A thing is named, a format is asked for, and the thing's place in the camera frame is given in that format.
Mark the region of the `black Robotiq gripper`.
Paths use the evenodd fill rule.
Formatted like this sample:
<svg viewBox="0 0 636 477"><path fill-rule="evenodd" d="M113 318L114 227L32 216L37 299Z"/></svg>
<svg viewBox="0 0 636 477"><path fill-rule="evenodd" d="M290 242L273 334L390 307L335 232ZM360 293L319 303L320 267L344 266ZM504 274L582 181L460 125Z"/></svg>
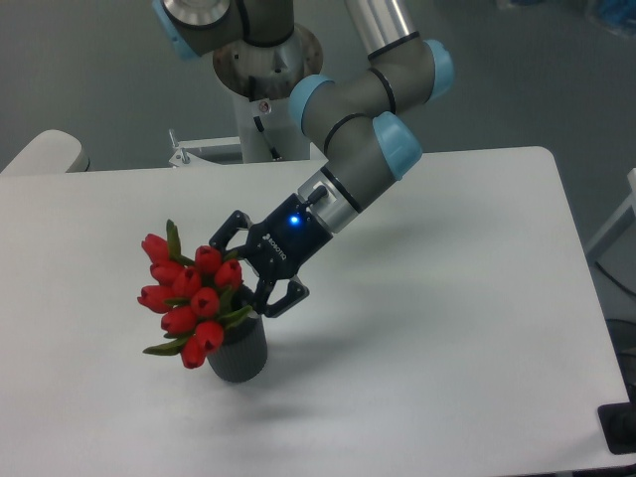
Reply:
<svg viewBox="0 0 636 477"><path fill-rule="evenodd" d="M309 288L295 275L332 239L332 234L307 211L299 196L292 194L253 226L246 213L232 212L211 236L209 246L227 251L231 239L247 230L246 242L238 255L259 277L251 306L261 316L277 318L309 296ZM283 279L288 279L284 293L272 301L278 280Z"/></svg>

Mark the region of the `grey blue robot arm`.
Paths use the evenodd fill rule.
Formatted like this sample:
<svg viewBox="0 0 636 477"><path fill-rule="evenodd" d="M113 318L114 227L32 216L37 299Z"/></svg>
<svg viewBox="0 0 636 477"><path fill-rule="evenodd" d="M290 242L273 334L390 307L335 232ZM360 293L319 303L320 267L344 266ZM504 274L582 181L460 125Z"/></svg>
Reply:
<svg viewBox="0 0 636 477"><path fill-rule="evenodd" d="M232 95L246 163L291 161L316 147L326 163L266 219L233 213L211 238L253 269L255 288L238 303L276 317L307 296L300 266L419 160L417 139L400 120L454 81L449 53L418 33L400 1L350 1L347 11L369 67L337 83L321 73L314 35L290 1L156 1L153 10L183 58L210 56Z"/></svg>

